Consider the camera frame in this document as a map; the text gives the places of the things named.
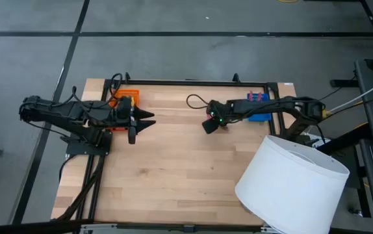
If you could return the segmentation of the blue plastic basket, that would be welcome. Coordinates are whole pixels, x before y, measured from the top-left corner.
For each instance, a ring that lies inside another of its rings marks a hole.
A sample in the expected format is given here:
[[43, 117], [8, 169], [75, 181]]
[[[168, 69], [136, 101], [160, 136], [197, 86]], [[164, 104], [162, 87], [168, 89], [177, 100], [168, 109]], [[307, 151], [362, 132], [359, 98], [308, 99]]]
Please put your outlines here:
[[[269, 101], [269, 100], [270, 100], [269, 95], [263, 94], [263, 100], [260, 102]], [[266, 122], [266, 121], [270, 121], [271, 119], [272, 119], [271, 114], [253, 114], [252, 116], [248, 118], [248, 121], [249, 122]]]

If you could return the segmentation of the orange plastic basket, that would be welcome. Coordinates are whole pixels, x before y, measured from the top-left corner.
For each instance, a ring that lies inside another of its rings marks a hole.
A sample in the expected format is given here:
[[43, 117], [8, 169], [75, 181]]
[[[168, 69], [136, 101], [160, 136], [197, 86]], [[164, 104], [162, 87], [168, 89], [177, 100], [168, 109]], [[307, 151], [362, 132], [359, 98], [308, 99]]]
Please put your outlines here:
[[140, 91], [137, 89], [119, 89], [113, 99], [109, 102], [109, 105], [116, 108], [122, 97], [128, 97], [132, 99], [132, 103], [139, 106], [140, 103]]

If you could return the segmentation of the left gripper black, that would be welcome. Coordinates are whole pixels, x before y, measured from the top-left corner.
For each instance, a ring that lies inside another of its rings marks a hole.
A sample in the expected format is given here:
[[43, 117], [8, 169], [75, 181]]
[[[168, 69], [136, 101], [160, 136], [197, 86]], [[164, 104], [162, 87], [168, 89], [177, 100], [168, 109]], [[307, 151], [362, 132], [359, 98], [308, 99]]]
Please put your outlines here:
[[126, 127], [128, 130], [128, 142], [135, 144], [137, 133], [152, 126], [155, 120], [135, 120], [154, 117], [152, 112], [133, 107], [132, 99], [127, 96], [120, 98], [116, 109], [118, 127]]

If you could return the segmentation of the white lampshade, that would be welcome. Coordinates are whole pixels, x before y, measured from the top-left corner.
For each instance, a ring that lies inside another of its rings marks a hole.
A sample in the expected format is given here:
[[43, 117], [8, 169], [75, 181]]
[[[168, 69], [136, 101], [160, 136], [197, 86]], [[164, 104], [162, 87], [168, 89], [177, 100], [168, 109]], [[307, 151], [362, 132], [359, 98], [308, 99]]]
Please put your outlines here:
[[268, 135], [235, 194], [284, 234], [328, 234], [349, 175], [345, 165], [317, 149]]

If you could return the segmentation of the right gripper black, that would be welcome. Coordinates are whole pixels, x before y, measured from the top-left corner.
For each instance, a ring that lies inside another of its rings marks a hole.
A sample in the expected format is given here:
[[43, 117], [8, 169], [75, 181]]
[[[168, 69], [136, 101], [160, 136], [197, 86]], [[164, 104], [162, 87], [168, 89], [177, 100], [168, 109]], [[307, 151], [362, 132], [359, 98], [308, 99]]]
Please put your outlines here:
[[207, 134], [216, 131], [220, 125], [231, 124], [235, 121], [230, 104], [211, 100], [207, 105], [206, 113], [209, 119], [202, 122], [202, 127]]

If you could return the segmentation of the black table frame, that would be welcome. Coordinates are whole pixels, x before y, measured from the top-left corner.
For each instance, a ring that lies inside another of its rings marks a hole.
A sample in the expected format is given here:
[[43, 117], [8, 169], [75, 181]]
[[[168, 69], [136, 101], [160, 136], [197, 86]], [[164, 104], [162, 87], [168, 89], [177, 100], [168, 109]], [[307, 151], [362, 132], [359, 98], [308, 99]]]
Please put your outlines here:
[[85, 233], [125, 229], [259, 232], [264, 222], [247, 212], [235, 185], [263, 138], [289, 127], [289, 114], [271, 122], [234, 123], [207, 134], [205, 101], [241, 99], [249, 92], [292, 96], [290, 83], [130, 79], [140, 91], [140, 108], [156, 123], [130, 144], [124, 131], [112, 135], [102, 175], [80, 208]]

